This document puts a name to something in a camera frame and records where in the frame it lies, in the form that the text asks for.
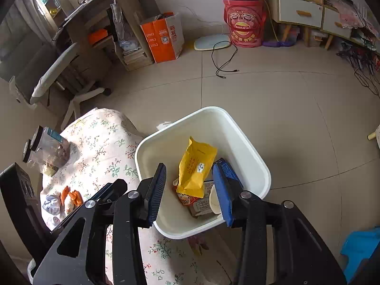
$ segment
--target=white label on wrapper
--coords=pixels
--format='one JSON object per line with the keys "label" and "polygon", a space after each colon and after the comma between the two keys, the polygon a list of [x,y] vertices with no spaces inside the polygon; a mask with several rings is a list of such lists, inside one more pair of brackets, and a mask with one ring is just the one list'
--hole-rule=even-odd
{"label": "white label on wrapper", "polygon": [[199,163],[198,166],[197,166],[197,168],[196,168],[196,171],[197,172],[202,172],[203,169],[204,169],[204,164],[203,163]]}

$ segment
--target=drawer handle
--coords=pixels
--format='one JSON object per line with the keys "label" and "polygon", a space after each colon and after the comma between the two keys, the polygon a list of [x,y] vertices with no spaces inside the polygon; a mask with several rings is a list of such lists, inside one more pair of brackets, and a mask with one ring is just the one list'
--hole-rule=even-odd
{"label": "drawer handle", "polygon": [[309,12],[305,12],[303,10],[296,10],[296,12],[300,16],[311,17],[311,13],[309,13]]}

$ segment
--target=chair caster wheel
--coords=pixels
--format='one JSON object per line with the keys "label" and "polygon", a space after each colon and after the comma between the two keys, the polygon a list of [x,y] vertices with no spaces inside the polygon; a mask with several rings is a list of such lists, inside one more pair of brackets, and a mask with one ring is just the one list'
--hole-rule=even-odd
{"label": "chair caster wheel", "polygon": [[112,91],[111,91],[110,88],[105,88],[104,91],[103,91],[103,94],[104,94],[105,96],[109,96],[109,95],[111,95],[111,93],[112,93]]}

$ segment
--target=plastic storage box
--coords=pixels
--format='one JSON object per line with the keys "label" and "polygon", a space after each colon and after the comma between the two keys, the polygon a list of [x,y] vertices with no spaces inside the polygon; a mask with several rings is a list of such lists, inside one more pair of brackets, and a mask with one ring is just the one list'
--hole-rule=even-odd
{"label": "plastic storage box", "polygon": [[145,138],[137,147],[135,160],[140,180],[152,177],[160,162],[166,165],[167,178],[157,220],[157,230],[170,239],[184,239],[224,222],[222,214],[191,216],[173,192],[179,162],[189,137],[218,148],[216,160],[227,160],[244,189],[264,198],[271,186],[269,170],[246,135],[222,108],[202,108]]}

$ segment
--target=cabinet drawer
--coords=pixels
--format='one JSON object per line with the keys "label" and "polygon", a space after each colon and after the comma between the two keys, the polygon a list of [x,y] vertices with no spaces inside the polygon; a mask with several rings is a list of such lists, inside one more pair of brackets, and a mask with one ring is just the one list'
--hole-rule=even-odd
{"label": "cabinet drawer", "polygon": [[322,6],[303,0],[279,0],[279,6],[280,21],[321,27]]}
{"label": "cabinet drawer", "polygon": [[323,30],[349,39],[351,29],[343,29],[340,22],[338,12],[328,9],[327,7],[324,8]]}

